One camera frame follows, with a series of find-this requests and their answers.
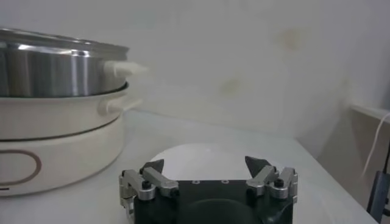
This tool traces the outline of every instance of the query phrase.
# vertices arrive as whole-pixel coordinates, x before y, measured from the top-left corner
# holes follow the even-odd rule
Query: white wall
[[[390,36],[383,0],[14,0],[4,26],[130,46],[151,67],[132,85],[144,110],[297,137],[321,154],[338,122],[350,65]]]

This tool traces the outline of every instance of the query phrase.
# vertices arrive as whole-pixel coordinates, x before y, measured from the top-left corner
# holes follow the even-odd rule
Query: white table
[[[327,214],[331,214],[333,223],[375,223],[364,208],[293,139],[138,111],[128,112],[125,120],[127,145],[111,166],[93,177],[60,189],[0,198],[0,223],[125,224],[126,216],[119,205],[120,172],[139,169],[165,149],[198,142],[229,145],[230,150],[245,150],[251,155],[295,167],[300,178],[316,187],[314,194],[321,198],[322,206]]]

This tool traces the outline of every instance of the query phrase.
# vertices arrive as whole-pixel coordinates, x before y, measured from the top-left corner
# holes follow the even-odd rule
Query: screw
[[[145,180],[145,181],[142,181],[142,189],[146,190],[146,189],[149,189],[152,187],[152,184],[151,182]]]
[[[171,195],[172,198],[176,198],[180,195],[180,191],[178,189],[173,189],[169,194]]]
[[[274,182],[275,187],[283,187],[283,185],[285,185],[285,182],[282,179],[277,179]]]

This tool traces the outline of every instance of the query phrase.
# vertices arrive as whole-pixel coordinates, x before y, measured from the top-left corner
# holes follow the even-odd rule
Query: pot handle
[[[132,74],[142,74],[148,72],[149,68],[128,61],[106,61],[104,63],[104,73],[118,78],[126,78]]]
[[[98,108],[100,115],[106,116],[113,113],[122,113],[142,103],[141,99],[134,100],[129,96],[103,101]]]

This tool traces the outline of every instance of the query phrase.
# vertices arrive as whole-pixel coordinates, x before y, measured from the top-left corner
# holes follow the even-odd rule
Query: black object
[[[386,155],[385,165],[383,166],[383,172],[384,173],[388,172],[389,157],[390,157],[390,143],[389,143],[389,146],[388,146],[388,154]]]
[[[264,168],[264,166],[271,165],[265,159],[258,159],[250,156],[245,156],[245,163],[252,178],[255,177]]]
[[[140,169],[140,174],[142,174],[144,169],[147,167],[151,167],[155,169],[157,172],[162,173],[164,168],[164,160],[160,159],[160,160],[145,163],[145,165]]]
[[[264,159],[246,157],[254,177],[266,165]],[[275,199],[266,191],[256,197],[246,180],[178,181],[175,197],[157,189],[150,201],[134,198],[135,224],[292,224],[292,197]]]
[[[372,186],[367,212],[378,222],[382,220],[390,187],[390,174],[377,171]]]
[[[151,187],[152,187],[151,182],[147,180],[142,182],[142,189],[150,189]]]
[[[282,179],[277,179],[274,182],[275,187],[283,187],[284,184],[285,183],[284,183],[284,181]]]
[[[390,210],[388,210],[388,209],[385,208],[385,209],[383,210],[383,215],[389,217],[389,216],[390,216]]]

